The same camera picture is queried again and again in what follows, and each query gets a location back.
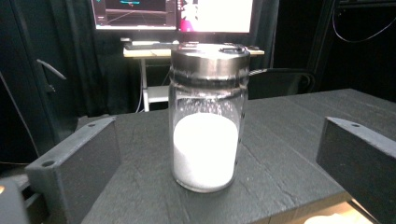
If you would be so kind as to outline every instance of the wire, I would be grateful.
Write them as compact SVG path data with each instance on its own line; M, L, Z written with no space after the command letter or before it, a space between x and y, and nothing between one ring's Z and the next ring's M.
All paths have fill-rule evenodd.
M370 39L376 37L377 35L381 34L381 33L384 32L385 30L387 30L387 29L396 21L396 17L395 17L395 18L393 19L393 21L391 21L390 24L388 24L387 26L385 26L383 29L381 29L381 30L378 31L377 33L375 33L375 34L373 34L373 35L370 35L370 36L368 36L368 37L366 37L366 38L364 38L364 39L361 39L361 40L348 40L348 39L342 37L340 34L338 34L338 31L337 31L337 29L335 28L334 15L335 15L335 9L334 9L334 11L332 12L332 28L334 29L335 34L336 34L340 39L344 40L345 42L347 42L347 43L352 43L352 44L364 42L364 41L367 41L367 40L370 40Z
M169 70L169 72L166 74L166 77L163 79L163 84L165 84L166 79L168 79L170 72L171 71Z
M0 161L0 164L7 164L7 165L29 165L30 163Z
M32 133L30 132L29 128L27 127L26 121L23 118L21 111L18 109L17 103L15 102L14 97L12 97L11 91L9 90L6 80L3 78L3 75L1 74L1 72L0 72L0 80L4 83L4 86L6 88L8 95L9 95L9 98L11 99L12 104L14 104L15 108L17 109L17 113L21 118L22 124L25 127L26 132L29 135L29 138L30 138L30 141L32 142L33 148L35 149L35 154L37 155L37 157L40 157L40 154L38 153L37 146L35 145L35 140L33 139Z
M140 74L142 74L142 66L139 64L139 69L140 69ZM135 113L138 113L140 105L142 104L142 96L143 96L143 78L140 78L140 98L139 98L139 104L137 105L137 109Z
M307 74L301 74L303 77L305 77L308 80L308 84L306 84L306 87L308 89L306 89L306 92L312 92L312 90L315 87L315 77L314 76L309 76Z
M134 11L131 11L131 12L128 12L128 13L126 13L126 14L124 14L124 15L118 16L118 17L116 17L115 19L110 20L110 21L108 21L108 22L113 22L113 21L115 21L115 20L118 20L119 18L126 17L126 16L128 16L129 14L134 13L134 12L135 12L135 10L134 10Z
M249 75L249 76L254 76L254 75L258 75L258 74L264 73L264 72L266 72L266 71L267 71L267 69L265 69L265 68L263 68L263 69L256 69L256 70L250 71L250 72L248 73L248 75Z

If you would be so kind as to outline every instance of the computer monitor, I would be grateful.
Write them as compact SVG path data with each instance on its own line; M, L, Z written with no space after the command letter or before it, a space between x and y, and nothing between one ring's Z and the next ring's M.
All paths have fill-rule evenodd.
M92 0L97 30L176 30L176 0Z
M180 32L249 33L253 0L177 0Z

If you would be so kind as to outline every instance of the jar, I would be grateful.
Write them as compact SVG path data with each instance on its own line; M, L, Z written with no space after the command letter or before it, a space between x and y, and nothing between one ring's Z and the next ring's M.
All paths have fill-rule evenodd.
M172 50L169 127L173 176L213 192L233 181L248 99L249 52L198 44Z

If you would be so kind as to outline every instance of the gray table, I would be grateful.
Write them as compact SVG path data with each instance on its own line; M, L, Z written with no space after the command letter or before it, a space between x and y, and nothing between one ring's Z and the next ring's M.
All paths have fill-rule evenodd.
M249 101L234 182L200 194L172 177L167 110L119 115L122 165L83 223L285 223L349 200L315 163L325 117L396 139L396 104L357 91Z

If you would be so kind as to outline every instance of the jar lid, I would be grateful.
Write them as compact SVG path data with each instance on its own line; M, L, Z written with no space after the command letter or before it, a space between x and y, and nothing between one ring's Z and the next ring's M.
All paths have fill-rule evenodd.
M236 45L182 44L171 60L175 77L235 80L248 77L250 53Z

